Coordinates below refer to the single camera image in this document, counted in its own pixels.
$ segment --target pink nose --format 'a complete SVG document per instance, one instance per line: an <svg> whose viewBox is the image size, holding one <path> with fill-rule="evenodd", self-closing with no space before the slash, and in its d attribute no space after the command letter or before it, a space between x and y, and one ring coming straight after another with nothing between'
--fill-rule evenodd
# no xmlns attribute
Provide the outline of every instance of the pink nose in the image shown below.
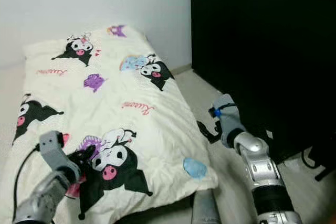
<svg viewBox="0 0 336 224"><path fill-rule="evenodd" d="M77 54L78 56L82 56L84 53L85 53L85 51L84 51L83 49L80 49L80 50L77 50L77 51L76 51L76 54Z"/></svg>
<svg viewBox="0 0 336 224"><path fill-rule="evenodd" d="M21 126L22 124L24 124L26 118L24 116L20 116L18 119L17 119L17 126Z"/></svg>
<svg viewBox="0 0 336 224"><path fill-rule="evenodd" d="M153 73L152 73L152 76L154 76L154 77L156 77L156 78L159 78L159 77L161 77L161 74L158 73L158 72L153 72Z"/></svg>
<svg viewBox="0 0 336 224"><path fill-rule="evenodd" d="M111 179L114 179L116 175L117 175L117 170L115 168L113 168L112 166L105 167L103 171L103 179L111 180Z"/></svg>

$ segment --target black cartoon character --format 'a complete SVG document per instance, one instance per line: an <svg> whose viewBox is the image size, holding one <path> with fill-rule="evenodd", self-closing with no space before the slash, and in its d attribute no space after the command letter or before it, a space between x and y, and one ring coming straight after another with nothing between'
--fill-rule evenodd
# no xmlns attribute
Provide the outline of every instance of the black cartoon character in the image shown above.
<svg viewBox="0 0 336 224"><path fill-rule="evenodd" d="M100 142L92 136L84 139L82 147L95 145L96 151L85 170L86 181L80 184L79 219L85 219L85 212L104 195L104 190L124 185L125 190L153 195L143 171L137 169L136 154L126 146L136 136L130 130L117 129L106 133Z"/></svg>
<svg viewBox="0 0 336 224"><path fill-rule="evenodd" d="M57 58L77 58L87 67L91 58L92 49L93 45L90 43L88 36L84 35L81 38L74 38L72 36L68 38L65 52L52 58L52 60Z"/></svg>
<svg viewBox="0 0 336 224"><path fill-rule="evenodd" d="M44 106L35 100L30 100L27 102L27 99L30 97L30 94L26 94L25 98L19 108L19 115L17 118L16 133L14 141L21 135L25 134L27 127L33 120L39 120L40 122L47 119L52 115L62 115L64 112L57 112L52 107Z"/></svg>
<svg viewBox="0 0 336 224"><path fill-rule="evenodd" d="M174 79L167 66L162 61L154 62L152 59L146 66L140 70L141 75L151 79L151 82L155 84L161 91L169 78Z"/></svg>

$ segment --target white pillowcase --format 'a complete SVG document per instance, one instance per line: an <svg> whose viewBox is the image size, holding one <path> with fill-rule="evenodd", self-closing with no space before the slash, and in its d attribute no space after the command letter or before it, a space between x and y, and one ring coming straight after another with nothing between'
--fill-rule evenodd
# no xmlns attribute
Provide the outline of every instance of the white pillowcase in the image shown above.
<svg viewBox="0 0 336 224"><path fill-rule="evenodd" d="M217 186L195 118L141 33L114 25L31 45L25 54L26 95L0 186L1 223L11 223L20 164L50 130L63 132L67 154L96 146L55 223L113 223ZM18 203L48 173L34 153L19 178Z"/></svg>

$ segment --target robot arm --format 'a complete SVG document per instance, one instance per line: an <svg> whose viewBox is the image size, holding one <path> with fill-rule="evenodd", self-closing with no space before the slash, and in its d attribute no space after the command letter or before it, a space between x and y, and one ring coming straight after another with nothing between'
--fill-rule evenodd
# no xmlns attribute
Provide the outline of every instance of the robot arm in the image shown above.
<svg viewBox="0 0 336 224"><path fill-rule="evenodd" d="M234 148L246 165L245 172L258 214L258 224L302 224L294 211L284 181L274 161L269 157L267 143L246 132L239 119L239 111L228 94L223 95L210 109L218 117L221 139Z"/></svg>
<svg viewBox="0 0 336 224"><path fill-rule="evenodd" d="M95 151L94 146L67 157L62 151L62 134L48 132L40 137L40 152L52 172L16 210L15 224L49 224L71 184L81 175L80 167Z"/></svg>

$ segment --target baseboard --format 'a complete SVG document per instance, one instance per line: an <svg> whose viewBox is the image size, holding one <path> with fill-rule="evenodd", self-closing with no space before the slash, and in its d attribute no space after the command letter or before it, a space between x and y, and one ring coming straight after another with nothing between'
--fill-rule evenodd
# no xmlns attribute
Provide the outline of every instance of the baseboard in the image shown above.
<svg viewBox="0 0 336 224"><path fill-rule="evenodd" d="M187 64L187 65L180 66L180 67L175 68L175 69L172 69L172 70L170 70L170 72L172 73L172 75L175 76L175 75L177 75L179 73L182 73L184 71L187 71L189 69L191 69L191 63Z"/></svg>

